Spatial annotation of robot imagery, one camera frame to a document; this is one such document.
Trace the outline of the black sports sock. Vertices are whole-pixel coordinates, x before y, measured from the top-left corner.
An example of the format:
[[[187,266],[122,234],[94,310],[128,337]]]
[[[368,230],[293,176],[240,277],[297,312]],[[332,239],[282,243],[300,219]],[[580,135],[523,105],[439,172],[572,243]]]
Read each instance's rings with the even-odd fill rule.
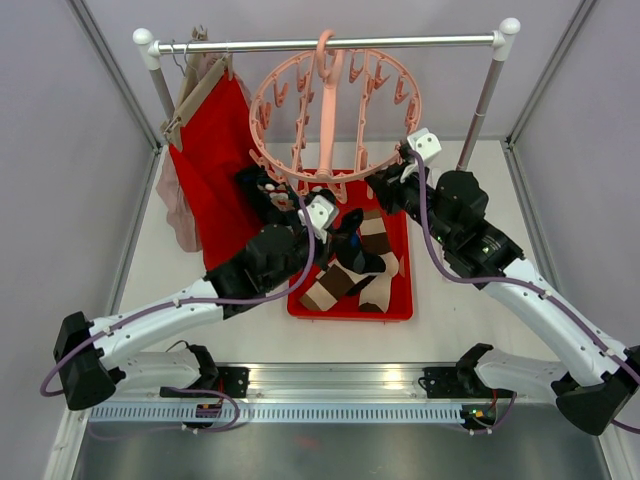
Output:
[[[254,164],[237,172],[234,180],[252,209],[260,218],[265,219],[273,207],[267,186],[274,186],[266,171]]]
[[[332,249],[338,262],[357,274],[381,274],[386,264],[380,255],[364,250],[358,229],[364,220],[364,211],[356,208],[344,214],[333,233]]]

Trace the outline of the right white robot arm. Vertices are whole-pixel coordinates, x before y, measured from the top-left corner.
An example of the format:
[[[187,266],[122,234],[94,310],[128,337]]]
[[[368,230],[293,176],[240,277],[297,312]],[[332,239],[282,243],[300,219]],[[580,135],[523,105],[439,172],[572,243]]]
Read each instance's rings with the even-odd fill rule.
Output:
[[[395,165],[366,182],[387,213],[405,212],[441,246],[438,267],[507,307],[556,355],[545,362],[478,343],[456,364],[456,381],[470,397],[489,390],[516,393],[557,407],[584,433],[601,435],[639,387],[639,349],[607,336],[558,292],[522,249],[485,218],[489,196],[470,172],[447,171],[435,186]]]

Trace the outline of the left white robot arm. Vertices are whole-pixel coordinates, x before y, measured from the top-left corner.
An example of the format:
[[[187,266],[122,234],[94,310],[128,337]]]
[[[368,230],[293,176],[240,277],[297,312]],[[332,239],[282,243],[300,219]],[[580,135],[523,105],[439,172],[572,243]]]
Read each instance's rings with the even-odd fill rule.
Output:
[[[199,345],[175,354],[151,346],[193,328],[229,320],[293,293],[332,253],[335,230],[269,224],[228,261],[180,291],[124,314],[89,319],[77,311],[61,323],[55,366],[40,387],[71,411],[97,406],[128,388],[187,389],[210,395],[217,366]],[[61,387],[49,390],[57,378]]]

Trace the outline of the pink round clip hanger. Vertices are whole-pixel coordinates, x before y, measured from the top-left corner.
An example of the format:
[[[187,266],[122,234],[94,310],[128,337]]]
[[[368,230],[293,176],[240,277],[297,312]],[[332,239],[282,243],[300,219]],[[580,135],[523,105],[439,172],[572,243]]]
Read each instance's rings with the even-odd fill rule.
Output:
[[[362,80],[356,117],[356,147],[353,167],[344,173],[337,173],[333,167],[334,145],[338,130],[338,93],[345,60],[362,58],[362,65],[349,65],[348,82]],[[346,203],[346,185],[360,181],[367,175],[399,161],[397,153],[378,163],[372,163],[364,143],[367,125],[367,109],[374,93],[390,79],[383,74],[384,67],[390,67],[397,75],[393,92],[393,104],[406,104],[404,127],[408,134],[417,130],[422,115],[422,98],[418,85],[411,73],[398,60],[377,50],[330,50],[318,46],[290,57],[277,66],[262,82],[249,108],[249,129],[254,148],[249,152],[255,163],[264,168],[269,177],[279,183],[286,183],[296,193],[306,195],[315,183],[324,186],[337,200]],[[291,146],[291,161],[287,164],[268,152],[267,133],[274,108],[285,103],[289,85],[279,85],[282,75],[290,68],[296,69],[296,90],[299,93],[298,115],[295,120],[295,139]],[[318,162],[315,167],[305,168],[302,151],[307,146],[306,127],[311,120],[310,105],[315,98],[312,87],[314,79],[321,81],[321,110],[319,119]]]

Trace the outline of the teal christmas sock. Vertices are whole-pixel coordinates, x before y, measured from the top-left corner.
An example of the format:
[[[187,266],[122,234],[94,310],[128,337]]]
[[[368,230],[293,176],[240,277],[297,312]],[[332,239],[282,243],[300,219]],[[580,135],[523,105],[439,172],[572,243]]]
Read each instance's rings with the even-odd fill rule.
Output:
[[[281,224],[299,228],[299,202],[296,195],[285,184],[259,181],[256,185],[256,211],[266,224]]]

